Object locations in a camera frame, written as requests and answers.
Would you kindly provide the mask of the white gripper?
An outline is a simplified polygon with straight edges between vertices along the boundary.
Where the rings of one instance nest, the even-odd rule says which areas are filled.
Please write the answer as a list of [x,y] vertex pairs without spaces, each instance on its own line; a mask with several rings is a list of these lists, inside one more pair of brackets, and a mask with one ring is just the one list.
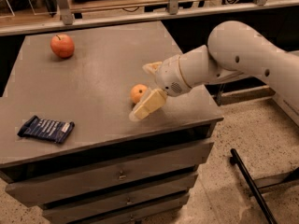
[[147,88],[129,115],[131,121],[145,119],[151,113],[163,107],[167,95],[178,97],[191,90],[181,74],[179,58],[179,55],[175,55],[163,62],[146,63],[142,66],[148,75],[155,77],[156,84],[160,89]]

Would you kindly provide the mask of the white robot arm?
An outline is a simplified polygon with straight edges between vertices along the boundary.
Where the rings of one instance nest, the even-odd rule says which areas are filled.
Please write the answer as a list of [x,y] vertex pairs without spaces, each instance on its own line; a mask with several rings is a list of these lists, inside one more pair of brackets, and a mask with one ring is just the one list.
[[143,66],[157,87],[148,88],[130,113],[140,121],[200,85],[256,77],[274,92],[274,101],[299,124],[299,56],[280,49],[240,21],[225,21],[210,33],[207,43],[162,62]]

